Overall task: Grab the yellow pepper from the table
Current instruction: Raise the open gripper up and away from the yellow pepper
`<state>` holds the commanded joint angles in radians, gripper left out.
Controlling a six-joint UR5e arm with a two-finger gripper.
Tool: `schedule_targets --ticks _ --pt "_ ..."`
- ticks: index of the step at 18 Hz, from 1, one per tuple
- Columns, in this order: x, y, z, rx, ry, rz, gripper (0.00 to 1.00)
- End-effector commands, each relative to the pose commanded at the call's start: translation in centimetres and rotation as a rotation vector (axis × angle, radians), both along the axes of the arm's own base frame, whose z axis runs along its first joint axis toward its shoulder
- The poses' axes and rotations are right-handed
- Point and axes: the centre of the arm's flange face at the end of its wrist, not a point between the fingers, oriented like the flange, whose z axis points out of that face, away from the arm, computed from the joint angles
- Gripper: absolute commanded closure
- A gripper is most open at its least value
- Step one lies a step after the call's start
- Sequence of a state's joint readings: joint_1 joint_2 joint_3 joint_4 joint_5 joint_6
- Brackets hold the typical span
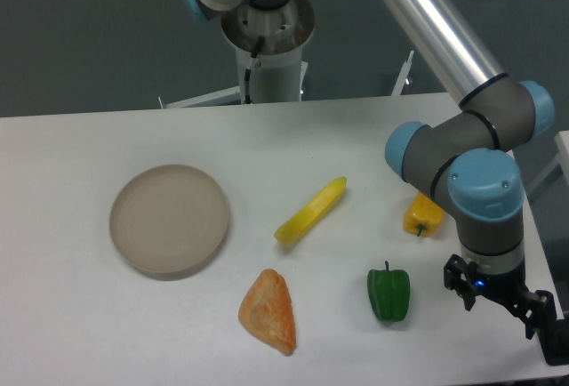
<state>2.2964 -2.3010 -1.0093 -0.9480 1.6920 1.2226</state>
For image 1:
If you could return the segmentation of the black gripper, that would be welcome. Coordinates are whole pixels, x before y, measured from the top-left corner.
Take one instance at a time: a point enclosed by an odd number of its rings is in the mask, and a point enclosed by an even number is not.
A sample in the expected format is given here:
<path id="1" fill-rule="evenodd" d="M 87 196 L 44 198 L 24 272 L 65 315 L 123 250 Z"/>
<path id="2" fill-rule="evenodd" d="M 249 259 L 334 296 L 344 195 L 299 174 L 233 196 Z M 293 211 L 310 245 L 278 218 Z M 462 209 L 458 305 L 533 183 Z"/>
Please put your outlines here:
<path id="1" fill-rule="evenodd" d="M 525 336 L 535 334 L 546 363 L 550 366 L 568 365 L 568 320 L 558 318 L 551 292 L 531 292 L 525 286 L 525 263 L 513 270 L 490 275 L 474 261 L 466 262 L 453 254 L 444 266 L 444 286 L 462 298 L 464 309 L 470 311 L 476 298 L 482 296 L 507 310 L 515 310 L 516 317 L 525 324 Z"/>

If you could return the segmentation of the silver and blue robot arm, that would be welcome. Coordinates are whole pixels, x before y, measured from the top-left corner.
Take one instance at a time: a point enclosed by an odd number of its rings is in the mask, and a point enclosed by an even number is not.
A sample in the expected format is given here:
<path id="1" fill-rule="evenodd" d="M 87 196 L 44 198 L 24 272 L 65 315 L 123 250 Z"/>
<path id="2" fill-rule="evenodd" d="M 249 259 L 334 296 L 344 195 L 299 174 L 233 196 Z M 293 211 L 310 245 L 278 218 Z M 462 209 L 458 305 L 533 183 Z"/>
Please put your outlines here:
<path id="1" fill-rule="evenodd" d="M 307 0 L 186 1 L 198 19 L 220 17 L 244 104 L 300 99 L 300 52 L 315 26 Z M 550 292 L 525 285 L 524 191 L 509 155 L 550 127 L 549 93 L 512 80 L 450 0 L 383 2 L 460 108 L 436 127 L 400 125 L 385 147 L 390 168 L 455 219 L 461 253 L 445 265 L 446 288 L 466 309 L 478 296 L 503 306 L 548 364 L 565 365 L 568 322 Z"/>

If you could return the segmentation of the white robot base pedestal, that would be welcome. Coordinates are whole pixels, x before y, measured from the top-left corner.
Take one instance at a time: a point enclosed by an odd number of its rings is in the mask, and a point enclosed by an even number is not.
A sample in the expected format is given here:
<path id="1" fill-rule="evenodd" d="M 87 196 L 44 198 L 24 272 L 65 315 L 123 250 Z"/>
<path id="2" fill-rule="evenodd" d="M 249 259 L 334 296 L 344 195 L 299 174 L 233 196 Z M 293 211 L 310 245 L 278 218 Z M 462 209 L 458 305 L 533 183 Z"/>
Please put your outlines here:
<path id="1" fill-rule="evenodd" d="M 252 0 L 221 17 L 223 35 L 236 53 L 244 104 L 299 101 L 303 49 L 315 15 L 308 0 L 264 8 Z"/>

